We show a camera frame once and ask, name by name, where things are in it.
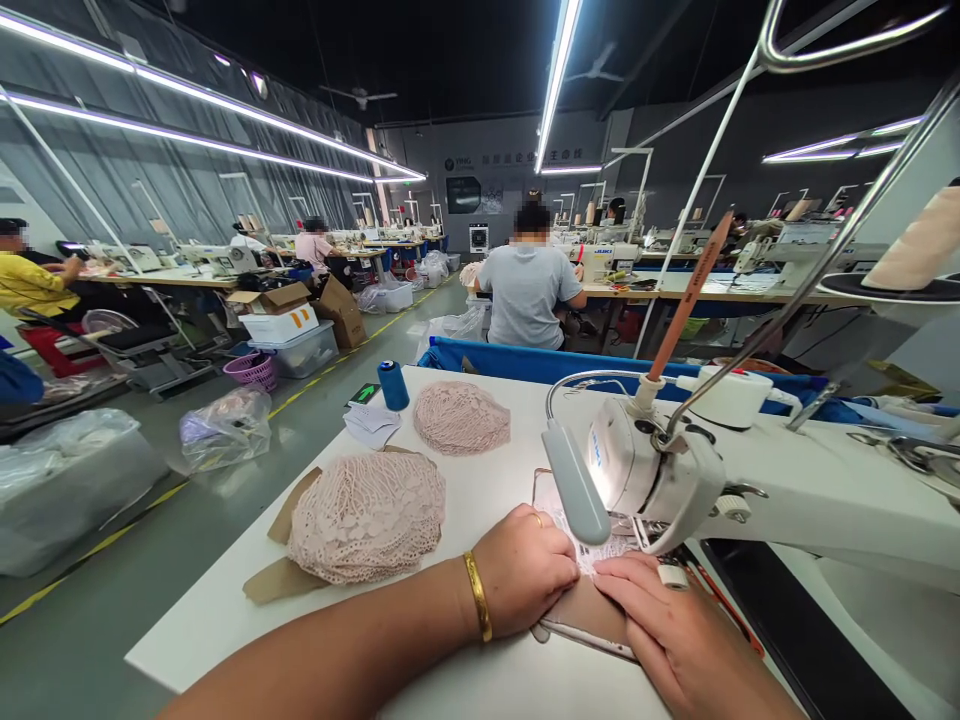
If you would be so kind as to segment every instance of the pink shirt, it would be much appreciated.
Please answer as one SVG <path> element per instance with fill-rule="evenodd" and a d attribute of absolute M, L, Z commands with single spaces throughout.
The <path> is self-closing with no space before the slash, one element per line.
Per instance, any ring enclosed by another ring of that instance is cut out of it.
<path fill-rule="evenodd" d="M 294 241 L 297 258 L 306 260 L 313 265 L 315 275 L 326 275 L 327 264 L 324 262 L 333 246 L 320 233 L 301 232 Z"/>

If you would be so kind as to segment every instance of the blue thread spool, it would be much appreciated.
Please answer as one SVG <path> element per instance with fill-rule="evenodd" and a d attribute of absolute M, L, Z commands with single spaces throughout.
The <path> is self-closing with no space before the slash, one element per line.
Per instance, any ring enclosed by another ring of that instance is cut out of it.
<path fill-rule="evenodd" d="M 383 399 L 390 410 L 403 410 L 410 404 L 407 384 L 403 380 L 400 366 L 393 360 L 384 360 L 377 367 L 380 385 L 383 387 Z"/>

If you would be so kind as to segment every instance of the gold bracelet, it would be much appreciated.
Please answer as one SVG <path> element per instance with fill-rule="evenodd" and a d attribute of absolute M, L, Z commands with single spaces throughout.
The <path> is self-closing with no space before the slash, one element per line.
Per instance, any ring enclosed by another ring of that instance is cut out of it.
<path fill-rule="evenodd" d="M 477 619 L 480 621 L 480 631 L 483 641 L 493 639 L 493 625 L 490 622 L 490 608 L 487 607 L 487 596 L 483 594 L 483 583 L 480 582 L 480 571 L 477 570 L 477 561 L 469 550 L 463 554 L 463 561 L 467 564 L 467 574 L 470 576 L 470 587 L 473 589 L 473 602 L 477 605 Z"/>

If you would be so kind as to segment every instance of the yellow shirt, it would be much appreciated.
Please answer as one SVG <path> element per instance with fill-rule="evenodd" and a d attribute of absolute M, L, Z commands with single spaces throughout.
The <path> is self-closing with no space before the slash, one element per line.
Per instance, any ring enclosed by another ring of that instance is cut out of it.
<path fill-rule="evenodd" d="M 23 318 L 17 308 L 55 317 L 80 302 L 63 286 L 63 278 L 11 252 L 0 252 L 0 308 Z"/>

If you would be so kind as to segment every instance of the grey t-shirt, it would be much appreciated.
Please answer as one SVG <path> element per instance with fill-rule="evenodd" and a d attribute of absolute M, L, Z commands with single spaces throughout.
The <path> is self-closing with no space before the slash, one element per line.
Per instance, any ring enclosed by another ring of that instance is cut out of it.
<path fill-rule="evenodd" d="M 576 297 L 583 288 L 560 250 L 549 245 L 498 247 L 477 279 L 484 292 L 493 293 L 490 342 L 544 350 L 563 344 L 553 307 Z"/>

